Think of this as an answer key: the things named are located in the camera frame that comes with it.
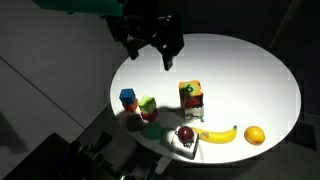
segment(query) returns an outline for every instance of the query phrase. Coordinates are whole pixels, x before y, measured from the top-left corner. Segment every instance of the banana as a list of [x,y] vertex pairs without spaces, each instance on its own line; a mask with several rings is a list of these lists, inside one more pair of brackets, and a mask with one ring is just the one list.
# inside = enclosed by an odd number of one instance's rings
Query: banana
[[224,144],[231,142],[237,135],[237,126],[235,125],[231,130],[224,132],[211,132],[199,128],[191,128],[199,133],[199,139],[216,144]]

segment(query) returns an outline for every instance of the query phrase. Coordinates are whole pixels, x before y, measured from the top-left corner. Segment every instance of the toy block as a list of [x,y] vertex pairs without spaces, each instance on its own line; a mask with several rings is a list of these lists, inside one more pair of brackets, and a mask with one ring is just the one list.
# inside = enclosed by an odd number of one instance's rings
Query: toy block
[[179,83],[181,108],[195,108],[203,106],[203,92],[198,80]]
[[123,105],[132,105],[134,104],[136,95],[132,88],[122,89],[119,98]]
[[153,97],[144,95],[139,100],[138,106],[141,112],[145,114],[152,114],[153,111],[156,109],[157,104],[156,104],[156,100]]
[[122,106],[127,112],[136,112],[136,109],[138,107],[138,99],[134,100],[134,104],[122,104]]
[[195,131],[194,132],[194,141],[190,146],[185,146],[183,143],[180,142],[177,133],[173,135],[171,146],[174,152],[180,154],[186,158],[194,159],[199,143],[199,134]]
[[184,110],[184,115],[186,120],[191,119],[203,119],[204,107],[198,108],[187,108]]
[[154,121],[158,115],[158,110],[157,108],[155,108],[152,112],[152,114],[147,114],[147,113],[144,113],[144,112],[141,112],[141,117],[143,120],[146,120],[146,121]]
[[161,139],[161,125],[160,122],[148,122],[141,131],[142,135],[150,140]]

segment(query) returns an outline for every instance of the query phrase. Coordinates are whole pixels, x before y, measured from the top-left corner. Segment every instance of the table surface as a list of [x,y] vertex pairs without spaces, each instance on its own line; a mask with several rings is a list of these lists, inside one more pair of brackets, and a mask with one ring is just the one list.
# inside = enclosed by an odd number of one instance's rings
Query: table surface
[[[116,120],[128,133],[152,151],[176,160],[219,164],[235,162],[261,154],[283,140],[294,127],[301,108],[298,84],[288,68],[266,50],[249,42],[215,34],[184,35],[185,46],[165,71],[161,54],[153,47],[139,50],[140,56],[127,59],[117,70],[110,100]],[[203,89],[204,119],[184,120],[178,84],[199,80]],[[139,129],[130,129],[138,117],[124,112],[119,99],[123,88],[133,88],[136,98],[156,99],[165,138],[170,141],[177,126],[226,131],[237,125],[236,138],[227,144],[199,142],[193,160],[169,150],[159,140],[148,140]],[[244,138],[249,126],[261,127],[266,140],[259,146]]]

